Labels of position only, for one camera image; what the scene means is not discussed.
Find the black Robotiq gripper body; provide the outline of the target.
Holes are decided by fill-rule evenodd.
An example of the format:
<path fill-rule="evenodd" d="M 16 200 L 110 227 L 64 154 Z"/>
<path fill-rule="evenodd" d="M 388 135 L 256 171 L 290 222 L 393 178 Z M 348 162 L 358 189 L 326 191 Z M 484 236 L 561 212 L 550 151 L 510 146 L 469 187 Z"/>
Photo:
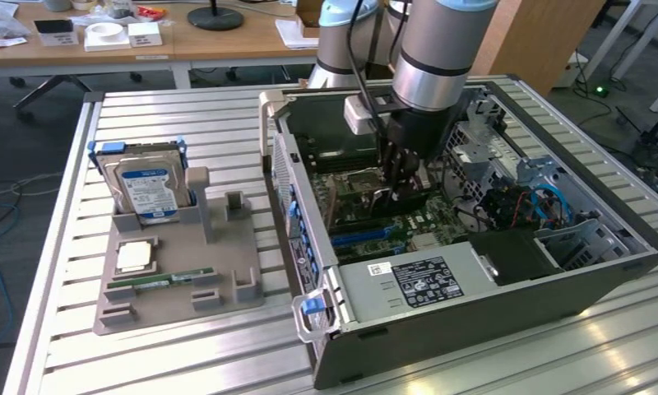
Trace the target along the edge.
<path fill-rule="evenodd" d="M 444 149 L 444 139 L 465 117 L 465 101 L 440 111 L 405 108 L 390 114 L 388 121 L 385 157 L 398 150 L 414 152 L 421 160 L 433 160 Z"/>

